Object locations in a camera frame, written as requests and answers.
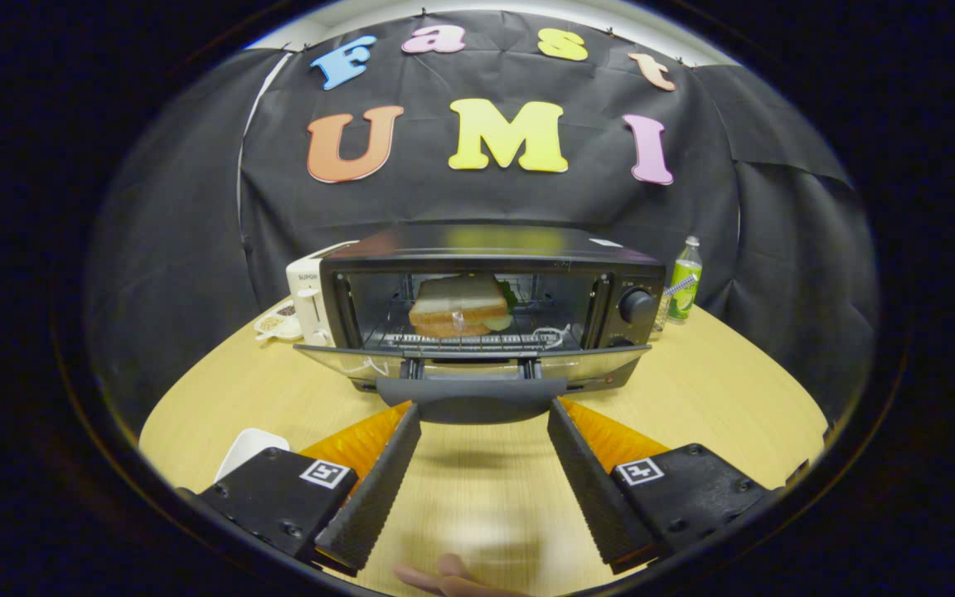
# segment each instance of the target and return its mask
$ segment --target letter m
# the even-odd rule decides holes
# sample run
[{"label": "letter m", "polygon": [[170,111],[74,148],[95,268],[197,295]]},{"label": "letter m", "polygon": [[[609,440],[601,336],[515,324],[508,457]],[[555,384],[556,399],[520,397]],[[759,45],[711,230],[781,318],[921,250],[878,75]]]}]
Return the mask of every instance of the letter m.
[{"label": "letter m", "polygon": [[526,152],[518,165],[524,169],[565,172],[569,166],[558,148],[560,106],[528,102],[512,122],[507,122],[488,99],[456,99],[450,107],[459,114],[459,148],[448,158],[448,165],[455,170],[488,166],[488,157],[481,151],[482,139],[500,167],[511,166],[522,141],[526,141]]}]

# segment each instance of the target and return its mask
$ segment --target wooden table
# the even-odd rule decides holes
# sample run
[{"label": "wooden table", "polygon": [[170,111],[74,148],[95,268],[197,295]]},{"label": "wooden table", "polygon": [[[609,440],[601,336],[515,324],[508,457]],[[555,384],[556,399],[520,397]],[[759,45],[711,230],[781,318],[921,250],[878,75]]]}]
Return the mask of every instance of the wooden table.
[{"label": "wooden table", "polygon": [[[250,323],[160,400],[139,447],[171,485],[208,488],[245,428],[281,435],[300,450],[386,408],[293,343],[257,342]],[[685,326],[667,324],[652,346],[624,388],[571,400],[671,449],[700,442],[767,488],[822,451],[827,421],[808,393],[705,311],[693,308]],[[426,595],[402,585],[390,568],[402,561],[432,570],[446,551],[459,553],[478,579],[534,595],[618,578],[600,562],[547,439],[547,415],[504,425],[421,426],[393,510],[353,582]]]}]

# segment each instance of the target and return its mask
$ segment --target screw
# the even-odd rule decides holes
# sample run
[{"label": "screw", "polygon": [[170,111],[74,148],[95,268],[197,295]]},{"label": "screw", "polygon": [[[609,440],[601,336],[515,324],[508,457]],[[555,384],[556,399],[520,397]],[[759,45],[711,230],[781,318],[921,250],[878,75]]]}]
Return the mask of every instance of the screw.
[{"label": "screw", "polygon": [[283,521],[280,526],[281,526],[282,532],[284,532],[285,534],[288,534],[288,536],[295,537],[295,539],[300,539],[300,537],[304,536],[304,533],[302,532],[302,530],[300,530],[300,527],[297,525],[294,525],[292,522]]}]

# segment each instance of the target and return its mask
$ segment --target finger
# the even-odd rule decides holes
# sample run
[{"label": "finger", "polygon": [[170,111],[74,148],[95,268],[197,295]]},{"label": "finger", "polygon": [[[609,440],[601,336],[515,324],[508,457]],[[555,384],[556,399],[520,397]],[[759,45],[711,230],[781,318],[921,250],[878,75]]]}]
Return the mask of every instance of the finger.
[{"label": "finger", "polygon": [[447,597],[530,597],[516,590],[493,589],[477,582],[459,578],[457,575],[440,579],[440,590]]},{"label": "finger", "polygon": [[412,585],[415,589],[422,589],[435,595],[444,594],[440,590],[440,578],[435,577],[435,575],[424,573],[422,570],[417,570],[417,568],[406,564],[395,564],[393,574],[400,582],[405,583],[405,585]]},{"label": "finger", "polygon": [[443,553],[437,558],[437,571],[440,575],[457,575],[461,578],[473,580],[473,577],[467,572],[463,558],[459,558],[455,553]]}]

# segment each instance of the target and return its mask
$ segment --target toast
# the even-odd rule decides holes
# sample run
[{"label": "toast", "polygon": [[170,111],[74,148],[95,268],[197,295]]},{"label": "toast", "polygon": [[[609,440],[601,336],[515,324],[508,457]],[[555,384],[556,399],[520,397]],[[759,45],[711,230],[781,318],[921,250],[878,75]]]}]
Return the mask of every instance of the toast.
[{"label": "toast", "polygon": [[486,320],[509,317],[507,299],[492,274],[424,280],[408,319],[421,336],[481,336]]}]

